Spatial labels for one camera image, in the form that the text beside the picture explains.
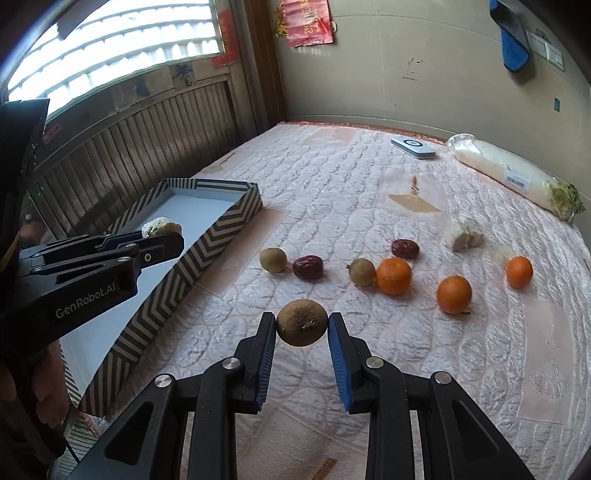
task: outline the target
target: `red date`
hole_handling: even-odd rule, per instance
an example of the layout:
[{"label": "red date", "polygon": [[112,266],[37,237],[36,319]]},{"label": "red date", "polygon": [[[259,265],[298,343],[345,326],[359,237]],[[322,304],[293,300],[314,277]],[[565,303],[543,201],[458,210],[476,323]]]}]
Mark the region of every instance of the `red date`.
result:
[{"label": "red date", "polygon": [[392,242],[392,255],[405,260],[414,260],[418,257],[420,249],[416,242],[399,238]]},{"label": "red date", "polygon": [[324,275],[322,259],[316,255],[298,258],[293,263],[293,271],[302,280],[318,280]]}]

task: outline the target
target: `blue towel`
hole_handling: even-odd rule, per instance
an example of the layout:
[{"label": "blue towel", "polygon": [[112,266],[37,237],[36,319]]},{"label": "blue towel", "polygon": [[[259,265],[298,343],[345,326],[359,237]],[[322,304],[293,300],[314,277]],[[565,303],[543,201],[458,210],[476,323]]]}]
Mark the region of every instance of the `blue towel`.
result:
[{"label": "blue towel", "polygon": [[530,59],[527,33],[519,16],[498,0],[490,0],[492,19],[501,28],[503,62],[507,70],[520,71]]}]

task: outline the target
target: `metal screw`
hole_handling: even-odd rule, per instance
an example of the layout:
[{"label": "metal screw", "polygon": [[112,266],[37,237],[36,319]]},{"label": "metal screw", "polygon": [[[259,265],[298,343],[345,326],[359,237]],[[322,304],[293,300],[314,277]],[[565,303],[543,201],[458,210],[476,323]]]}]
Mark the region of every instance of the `metal screw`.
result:
[{"label": "metal screw", "polygon": [[435,381],[441,385],[447,385],[452,382],[452,376],[447,372],[437,372],[435,374]]},{"label": "metal screw", "polygon": [[236,358],[235,356],[231,356],[230,358],[226,358],[222,362],[222,366],[226,370],[234,370],[235,368],[238,368],[240,366],[240,360],[238,358]]},{"label": "metal screw", "polygon": [[384,366],[384,361],[378,356],[370,356],[365,361],[365,365],[370,368],[382,368]]},{"label": "metal screw", "polygon": [[170,375],[159,375],[154,380],[154,383],[158,388],[168,387],[173,382],[173,378]]}]

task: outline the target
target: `price tag label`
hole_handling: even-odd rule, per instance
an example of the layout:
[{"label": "price tag label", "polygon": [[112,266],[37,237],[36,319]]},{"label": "price tag label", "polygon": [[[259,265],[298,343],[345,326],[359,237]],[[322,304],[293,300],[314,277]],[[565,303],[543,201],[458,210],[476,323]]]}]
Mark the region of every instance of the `price tag label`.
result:
[{"label": "price tag label", "polygon": [[503,174],[503,183],[510,189],[521,193],[527,193],[531,187],[531,180],[518,175],[517,173],[505,169]]}]

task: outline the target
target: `bed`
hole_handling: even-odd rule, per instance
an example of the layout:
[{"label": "bed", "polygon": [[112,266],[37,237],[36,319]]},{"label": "bed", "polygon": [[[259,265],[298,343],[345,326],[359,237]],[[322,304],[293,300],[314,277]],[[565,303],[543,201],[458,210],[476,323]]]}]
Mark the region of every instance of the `bed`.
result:
[{"label": "bed", "polygon": [[[226,281],[217,294],[198,286],[183,300],[108,420],[158,373],[199,374],[253,335],[262,312],[310,298],[341,312],[352,335],[402,371],[451,373],[536,478],[568,478],[591,442],[589,250],[576,228],[460,164],[444,144],[430,142],[437,157],[416,160],[390,136],[281,124],[197,176],[257,182],[276,216],[262,229],[266,238],[228,248],[245,260],[218,269]],[[429,211],[397,201],[413,177]],[[455,217],[476,220],[484,246],[459,253],[444,247],[442,231]],[[352,285],[347,264],[390,256],[394,238],[421,248],[411,292],[388,297]],[[533,263],[534,281],[524,291],[504,280],[497,254],[507,245]],[[256,255],[266,247],[283,248],[290,261],[322,257],[325,278],[266,273]],[[435,299],[439,281],[456,274],[473,288],[470,314],[461,318],[443,314]],[[278,340],[268,401],[236,425],[241,478],[364,478],[368,417],[350,416],[339,403],[326,336],[306,348]],[[315,477],[319,472],[324,476]]]}]

